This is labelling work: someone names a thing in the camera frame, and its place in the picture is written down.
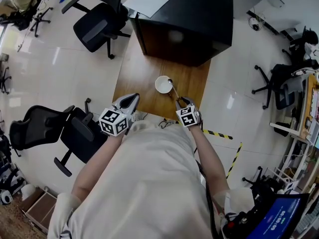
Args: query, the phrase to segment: yellow and black striped tape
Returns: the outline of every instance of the yellow and black striped tape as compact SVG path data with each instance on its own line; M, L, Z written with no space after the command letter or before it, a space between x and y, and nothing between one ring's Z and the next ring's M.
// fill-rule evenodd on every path
M228 174L227 174L227 176L226 176L226 179L228 179L228 177L229 177L229 175L230 175L230 172L231 172L231 170L233 169L233 167L234 167L234 165L235 165L236 159L237 159L237 157L238 157L238 154L239 154L240 149L241 149L242 146L243 146L243 143L241 142L240 145L239 145L239 148L238 148L238 150L237 150L236 156L235 156L235 158L234 158L234 160L233 160L233 163L232 163L231 167L229 168L229 171L228 171Z
M226 135L226 134L223 134L223 133L217 133L217 132L213 132L213 131L210 131L210 130L207 130L207 129L203 129L203 132L204 133L207 133L207 134L211 134L211 135L214 135L214 136L218 136L218 137L222 137L222 138L226 138L226 139L230 139L232 140L233 137L232 136L229 136L229 135Z

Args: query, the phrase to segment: metal spoon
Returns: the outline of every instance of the metal spoon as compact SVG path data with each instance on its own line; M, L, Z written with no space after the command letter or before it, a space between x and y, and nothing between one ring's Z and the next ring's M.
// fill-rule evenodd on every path
M179 96L178 96L178 93L177 93L176 89L174 88L172 79L168 79L168 82L171 83L171 85L173 86L173 89L174 89L174 91L175 91L175 93L177 95L177 99L179 100Z

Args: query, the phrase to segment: tiled floor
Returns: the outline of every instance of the tiled floor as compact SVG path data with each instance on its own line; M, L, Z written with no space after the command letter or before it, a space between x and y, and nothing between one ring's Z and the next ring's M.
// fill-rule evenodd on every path
M81 0L88 8L98 0ZM112 102L116 80L121 68L128 38L113 41L114 60L107 58L104 45L95 53L85 50L73 32L73 24L83 15L74 8L61 13L65 5L56 0L47 1L54 7L47 18L51 24L43 23L39 37L30 33L23 47L17 52L25 31L9 27L5 33L1 52L10 55L8 65L12 81L10 95L1 95L0 108L5 119L4 129L8 133L12 120L23 119L26 111L39 104L56 110L69 105L84 108L87 97L92 99L90 109L95 117ZM128 22L123 32L132 32ZM274 36L267 29L252 30L247 20L234 20L233 45L212 59L208 81L200 110L204 128L233 136L233 140L207 135L228 171L240 142L243 148L228 179L231 188L244 185L243 176L252 178L258 166L278 166L287 148L289 138L276 134L269 127L271 107L262 109L265 93L251 94L252 88L264 85L254 65L260 65L266 73L277 63L288 63L281 53L288 42ZM160 122L152 115L147 120ZM33 184L48 186L56 192L70 191L76 174L83 163L74 155L67 167L73 176L67 178L53 163L54 157L61 159L67 148L61 141L51 145L37 146L23 151L13 160L17 162L27 179Z

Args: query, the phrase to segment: bowl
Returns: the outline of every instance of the bowl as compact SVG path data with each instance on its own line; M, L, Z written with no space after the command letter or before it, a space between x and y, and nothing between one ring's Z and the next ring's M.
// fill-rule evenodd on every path
M158 92L166 94L173 88L172 84L168 82L169 77L166 75L159 76L155 81L155 88Z

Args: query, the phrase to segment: digital timer display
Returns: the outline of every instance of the digital timer display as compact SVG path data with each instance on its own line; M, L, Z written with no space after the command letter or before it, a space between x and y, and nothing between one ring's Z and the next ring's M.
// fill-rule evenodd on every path
M247 239L279 239L293 218L300 199L278 198L264 219L257 225Z

